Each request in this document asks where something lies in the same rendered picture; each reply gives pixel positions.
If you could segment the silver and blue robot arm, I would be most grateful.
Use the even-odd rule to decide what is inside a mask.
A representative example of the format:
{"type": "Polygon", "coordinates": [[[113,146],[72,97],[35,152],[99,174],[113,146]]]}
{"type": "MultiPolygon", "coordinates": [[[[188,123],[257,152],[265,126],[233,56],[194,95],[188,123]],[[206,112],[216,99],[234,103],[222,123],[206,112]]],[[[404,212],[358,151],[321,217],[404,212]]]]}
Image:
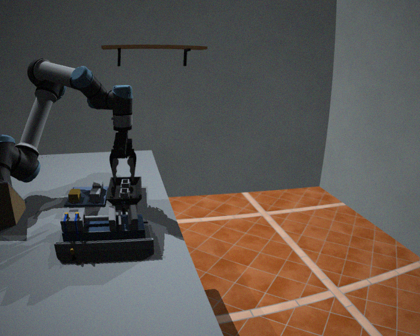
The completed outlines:
{"type": "MultiPolygon", "coordinates": [[[[29,64],[27,75],[36,84],[36,99],[20,143],[14,146],[15,140],[11,136],[0,135],[0,182],[8,181],[12,186],[10,176],[22,182],[30,182],[37,177],[41,168],[37,148],[42,131],[52,103],[64,95],[66,87],[81,91],[91,108],[113,110],[111,120],[115,127],[132,125],[130,85],[118,85],[113,90],[107,90],[85,66],[75,69],[42,58],[29,64]]],[[[127,133],[116,133],[113,158],[125,158],[126,148],[127,133]]]]}

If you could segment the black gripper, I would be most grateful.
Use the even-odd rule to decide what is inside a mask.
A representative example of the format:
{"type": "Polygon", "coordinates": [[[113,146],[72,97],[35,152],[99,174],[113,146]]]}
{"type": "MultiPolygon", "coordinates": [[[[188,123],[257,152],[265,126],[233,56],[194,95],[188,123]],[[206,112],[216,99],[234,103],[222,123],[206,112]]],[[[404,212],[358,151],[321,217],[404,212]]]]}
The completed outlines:
{"type": "MultiPolygon", "coordinates": [[[[118,133],[126,133],[127,132],[127,148],[126,148],[126,155],[125,157],[128,157],[127,163],[130,166],[130,173],[131,173],[131,180],[134,181],[134,174],[135,174],[135,168],[136,168],[136,153],[134,152],[134,149],[132,149],[132,139],[128,139],[128,130],[131,130],[130,127],[115,127],[114,130],[118,131],[118,133]]],[[[117,165],[119,163],[119,160],[117,158],[113,158],[113,149],[111,150],[111,154],[109,157],[109,161],[111,164],[112,174],[114,181],[117,180],[117,165]]]]}

